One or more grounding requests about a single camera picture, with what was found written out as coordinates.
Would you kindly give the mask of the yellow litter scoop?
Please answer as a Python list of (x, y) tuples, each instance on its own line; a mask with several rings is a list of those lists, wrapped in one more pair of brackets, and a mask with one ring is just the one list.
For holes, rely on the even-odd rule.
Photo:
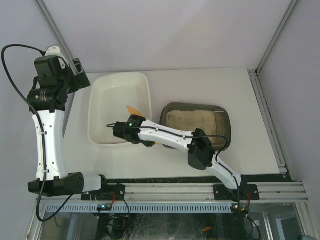
[[(128, 106), (128, 105), (126, 107), (127, 107), (128, 111), (130, 113), (130, 116), (131, 115), (138, 115), (138, 116), (144, 117), (144, 115), (141, 112), (139, 112), (137, 109), (135, 109), (134, 107)], [(142, 140), (142, 139), (140, 139), (140, 143), (139, 144), (143, 144), (144, 145), (144, 141), (150, 141), (150, 140)]]

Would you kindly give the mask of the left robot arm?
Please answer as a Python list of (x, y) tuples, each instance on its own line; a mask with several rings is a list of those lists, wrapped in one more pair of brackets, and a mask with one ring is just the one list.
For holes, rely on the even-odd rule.
[(37, 76), (27, 96), (36, 130), (38, 163), (28, 191), (45, 197), (78, 195), (99, 191), (103, 176), (70, 173), (64, 155), (63, 129), (68, 95), (90, 86), (85, 72), (74, 75), (58, 55), (34, 62)]

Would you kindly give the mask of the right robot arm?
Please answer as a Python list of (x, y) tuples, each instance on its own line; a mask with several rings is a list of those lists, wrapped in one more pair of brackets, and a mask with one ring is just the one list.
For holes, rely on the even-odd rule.
[(210, 171), (232, 194), (240, 199), (247, 196), (247, 181), (243, 175), (229, 167), (221, 158), (221, 150), (216, 150), (210, 139), (223, 139), (225, 149), (229, 144), (226, 137), (206, 135), (197, 128), (195, 131), (183, 131), (157, 124), (142, 116), (132, 114), (127, 122), (116, 122), (113, 135), (134, 145), (142, 144), (148, 148), (156, 143), (169, 146), (187, 154), (190, 167)]

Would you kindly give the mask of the dark brown litter box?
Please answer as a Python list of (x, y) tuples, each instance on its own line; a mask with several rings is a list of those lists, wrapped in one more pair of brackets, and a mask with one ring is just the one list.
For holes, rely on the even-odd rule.
[(220, 106), (171, 102), (162, 110), (159, 124), (181, 131), (201, 129), (208, 136), (217, 135), (209, 139), (216, 151), (228, 149), (232, 140), (229, 114)]

